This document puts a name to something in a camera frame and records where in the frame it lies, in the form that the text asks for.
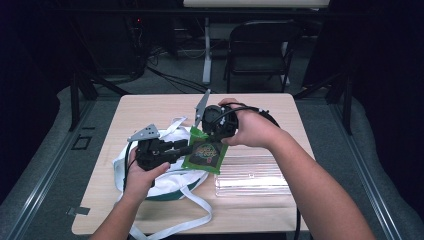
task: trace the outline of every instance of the table top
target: table top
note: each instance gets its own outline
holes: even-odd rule
[[[74,234],[92,234],[113,208],[120,191],[114,185],[112,161],[126,146],[127,138],[151,123],[158,129],[166,129],[175,117],[188,117],[183,125],[191,126],[194,123],[195,106],[202,96],[127,95],[121,98],[81,202],[81,207],[90,208],[90,212],[88,215],[76,216],[72,225]],[[291,95],[211,94],[207,105],[217,105],[225,97],[234,97],[247,105],[269,110],[280,126],[314,157]],[[228,156],[266,154],[270,153],[265,149],[245,146],[229,147],[227,152]],[[291,195],[218,197],[215,192],[214,175],[209,174],[207,180],[193,193],[212,206],[212,220],[184,234],[285,232],[294,231],[296,227],[296,204]],[[204,215],[206,212],[188,199],[144,201],[135,224],[144,233],[150,234]],[[304,223],[301,226],[301,230],[307,230]]]
[[[330,0],[184,0],[184,7],[326,8]]]

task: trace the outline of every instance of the gray carpet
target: gray carpet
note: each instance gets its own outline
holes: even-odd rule
[[[291,85],[287,88],[288,93],[295,94],[301,90],[301,80],[312,47],[313,41],[304,39],[296,52],[290,74]],[[208,87],[216,92],[224,93],[225,82],[222,81],[224,61],[219,54],[214,56],[212,83]],[[162,72],[200,83],[203,58],[181,56],[176,60],[165,54],[159,56],[157,66],[153,67]],[[247,85],[243,83],[245,82],[235,79],[234,92],[275,92],[278,91],[276,89],[279,89],[278,79],[272,79],[265,84],[253,80]],[[136,81],[119,84],[119,86],[134,94],[180,93],[180,90],[150,71],[146,71]],[[81,98],[83,117],[73,133],[68,132],[71,120],[69,89],[59,93],[61,110],[54,126],[19,182],[0,207],[0,225],[2,226],[0,239],[6,239],[8,236],[11,239],[87,238],[87,236],[75,236],[71,232],[74,217],[67,215],[66,212],[69,207],[77,207],[80,204],[119,101],[119,96],[109,89],[101,85],[96,85],[96,88],[100,93],[97,101],[90,102]],[[180,88],[189,93],[198,93],[188,88]],[[376,214],[375,206],[370,201],[370,195],[365,190],[358,173],[355,164],[356,156],[352,152],[344,130],[340,128],[340,120],[337,115],[339,107],[325,103],[322,98],[325,91],[322,89],[311,98],[296,102],[316,160],[349,192],[363,211],[377,238],[387,239],[388,232],[381,223],[379,215]],[[402,239],[424,239],[422,221],[413,209],[399,197],[397,190],[378,162],[374,138],[362,106],[354,101],[352,110],[352,139],[366,162],[372,179],[379,189],[379,194],[384,199],[384,206],[398,231],[398,234],[390,239],[399,239],[399,236]],[[56,159],[60,159],[60,161],[53,169],[56,171],[53,171],[51,170],[52,163]],[[49,183],[40,186],[40,181],[46,176],[49,177]],[[31,198],[33,190],[41,188],[45,190],[46,194],[36,201],[37,204],[31,205],[34,208],[32,214],[27,215],[28,211],[22,212],[22,209],[28,205],[27,200],[34,202]],[[170,239],[230,239],[233,237],[235,236],[182,235],[173,236]],[[249,240],[281,239],[282,235],[280,233],[246,234],[237,235],[237,237]],[[289,233],[288,239],[292,239],[292,237],[293,233]],[[309,234],[302,233],[301,239],[309,239]]]

